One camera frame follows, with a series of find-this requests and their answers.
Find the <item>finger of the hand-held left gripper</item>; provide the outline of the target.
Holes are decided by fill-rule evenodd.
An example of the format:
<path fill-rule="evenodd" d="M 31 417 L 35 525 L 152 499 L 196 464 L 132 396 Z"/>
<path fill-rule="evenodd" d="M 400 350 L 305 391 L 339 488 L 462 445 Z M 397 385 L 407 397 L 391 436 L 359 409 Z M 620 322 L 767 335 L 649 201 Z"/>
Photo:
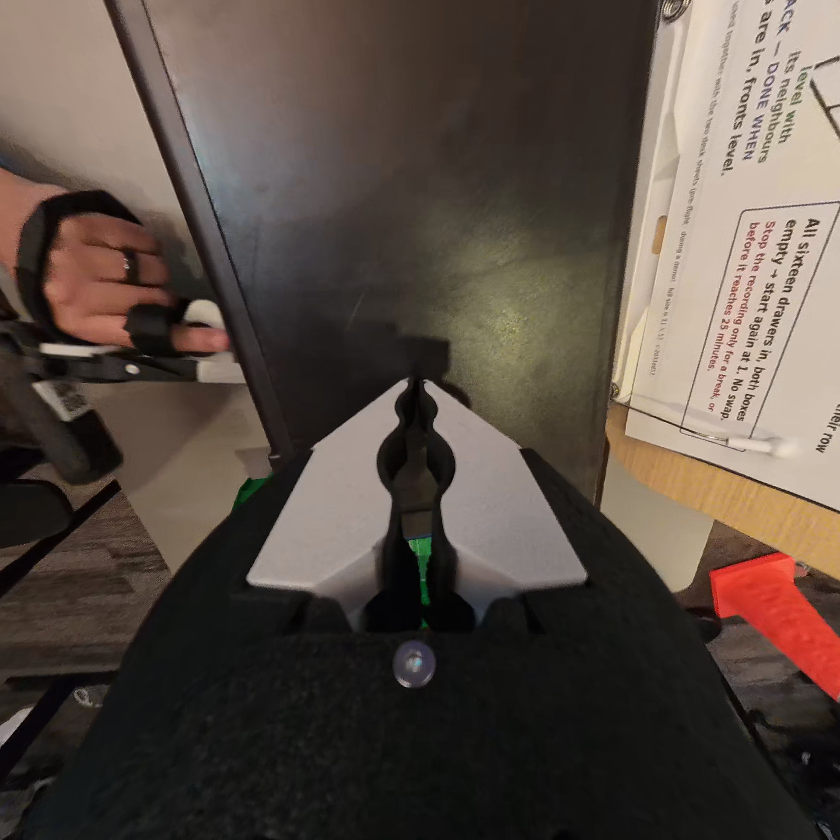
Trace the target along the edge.
<path fill-rule="evenodd" d="M 246 384 L 233 354 L 211 354 L 196 360 L 196 381 L 201 384 Z"/>

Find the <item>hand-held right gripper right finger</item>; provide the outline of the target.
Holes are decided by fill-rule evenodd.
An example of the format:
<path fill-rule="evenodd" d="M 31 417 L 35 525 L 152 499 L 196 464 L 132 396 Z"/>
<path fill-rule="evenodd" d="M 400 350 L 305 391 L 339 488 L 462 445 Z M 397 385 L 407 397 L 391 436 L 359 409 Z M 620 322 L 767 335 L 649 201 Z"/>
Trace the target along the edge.
<path fill-rule="evenodd" d="M 428 621 L 480 621 L 498 599 L 587 582 L 518 444 L 429 380 L 420 424 L 437 485 Z"/>

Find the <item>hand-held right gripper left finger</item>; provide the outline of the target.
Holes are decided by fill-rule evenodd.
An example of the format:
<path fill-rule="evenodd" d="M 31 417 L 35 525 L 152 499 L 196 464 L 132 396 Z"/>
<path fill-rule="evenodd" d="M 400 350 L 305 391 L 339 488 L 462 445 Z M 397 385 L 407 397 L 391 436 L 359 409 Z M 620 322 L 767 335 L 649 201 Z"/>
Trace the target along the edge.
<path fill-rule="evenodd" d="M 305 592 L 338 603 L 354 629 L 415 627 L 415 558 L 402 536 L 388 468 L 396 434 L 404 461 L 402 379 L 316 443 L 246 575 L 260 590 Z"/>

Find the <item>black drawer cabinet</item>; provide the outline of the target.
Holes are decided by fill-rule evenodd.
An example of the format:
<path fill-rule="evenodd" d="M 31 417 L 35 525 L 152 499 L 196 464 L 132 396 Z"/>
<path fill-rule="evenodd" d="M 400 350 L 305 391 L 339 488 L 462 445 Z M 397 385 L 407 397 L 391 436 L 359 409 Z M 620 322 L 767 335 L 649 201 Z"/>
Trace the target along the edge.
<path fill-rule="evenodd" d="M 279 465 L 408 375 L 591 500 L 660 2 L 107 2 Z"/>

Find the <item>person's left hand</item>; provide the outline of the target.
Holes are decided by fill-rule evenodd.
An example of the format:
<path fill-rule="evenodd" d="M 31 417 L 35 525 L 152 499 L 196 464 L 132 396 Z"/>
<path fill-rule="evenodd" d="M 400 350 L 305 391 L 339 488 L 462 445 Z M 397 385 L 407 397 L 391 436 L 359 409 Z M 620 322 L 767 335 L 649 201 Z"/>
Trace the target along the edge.
<path fill-rule="evenodd" d="M 25 221 L 39 204 L 67 192 L 58 185 L 28 181 L 2 167 L 1 260 L 12 279 Z M 135 256 L 137 280 L 127 280 L 128 251 Z M 175 304 L 174 288 L 154 237 L 139 224 L 100 214 L 61 223 L 47 258 L 44 291 L 60 331 L 74 339 L 124 348 L 132 346 L 124 328 L 132 307 Z M 175 325 L 171 338 L 176 350 L 188 354 L 215 354 L 229 347 L 223 329 Z"/>

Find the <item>black office chair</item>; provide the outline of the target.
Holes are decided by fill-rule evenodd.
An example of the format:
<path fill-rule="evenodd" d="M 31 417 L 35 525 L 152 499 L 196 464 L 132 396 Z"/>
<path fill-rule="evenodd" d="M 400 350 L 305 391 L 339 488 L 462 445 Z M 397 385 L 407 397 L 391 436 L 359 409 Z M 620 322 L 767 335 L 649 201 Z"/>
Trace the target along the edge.
<path fill-rule="evenodd" d="M 1 596 L 7 596 L 38 563 L 120 491 L 118 481 L 111 480 L 75 509 L 66 494 L 48 481 L 16 479 L 2 485 L 2 548 L 25 543 L 32 543 L 32 547 L 2 568 Z M 50 677 L 45 691 L 20 722 L 11 728 L 2 725 L 5 731 L 1 748 L 2 785 L 76 689 L 109 686 L 117 674 L 117 668 L 109 668 Z"/>

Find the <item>light wooden board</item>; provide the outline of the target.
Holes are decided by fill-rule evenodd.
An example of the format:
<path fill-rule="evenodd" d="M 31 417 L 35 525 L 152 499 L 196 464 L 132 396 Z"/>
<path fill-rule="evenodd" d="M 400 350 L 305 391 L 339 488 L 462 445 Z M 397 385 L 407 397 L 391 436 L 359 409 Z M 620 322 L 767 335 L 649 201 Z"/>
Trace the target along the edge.
<path fill-rule="evenodd" d="M 612 402 L 610 454 L 653 492 L 839 579 L 839 515 L 814 502 L 626 434 L 627 407 Z"/>

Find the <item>white sheet clip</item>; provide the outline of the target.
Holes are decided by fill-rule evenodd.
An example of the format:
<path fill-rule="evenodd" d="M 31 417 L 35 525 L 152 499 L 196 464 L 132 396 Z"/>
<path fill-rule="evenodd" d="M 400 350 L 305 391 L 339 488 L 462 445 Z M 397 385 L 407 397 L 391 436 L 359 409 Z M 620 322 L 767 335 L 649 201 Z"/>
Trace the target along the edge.
<path fill-rule="evenodd" d="M 797 443 L 788 438 L 727 437 L 724 445 L 741 452 L 768 455 L 773 458 L 792 458 L 799 451 Z"/>

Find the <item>red plastic object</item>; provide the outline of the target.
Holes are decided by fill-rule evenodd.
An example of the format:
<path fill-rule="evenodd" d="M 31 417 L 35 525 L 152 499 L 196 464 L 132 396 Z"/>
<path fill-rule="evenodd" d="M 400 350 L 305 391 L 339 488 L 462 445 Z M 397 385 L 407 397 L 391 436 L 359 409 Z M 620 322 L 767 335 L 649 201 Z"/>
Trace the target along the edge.
<path fill-rule="evenodd" d="M 709 572 L 715 613 L 738 616 L 834 701 L 839 699 L 839 636 L 795 584 L 795 561 L 771 553 Z"/>

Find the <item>printed instruction sheet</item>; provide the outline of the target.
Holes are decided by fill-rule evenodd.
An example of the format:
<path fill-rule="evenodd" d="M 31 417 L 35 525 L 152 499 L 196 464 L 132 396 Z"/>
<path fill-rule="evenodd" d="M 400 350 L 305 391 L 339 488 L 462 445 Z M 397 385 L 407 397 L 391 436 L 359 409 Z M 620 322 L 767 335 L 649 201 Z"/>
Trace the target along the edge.
<path fill-rule="evenodd" d="M 626 434 L 838 511 L 838 2 L 662 17 L 613 374 Z"/>

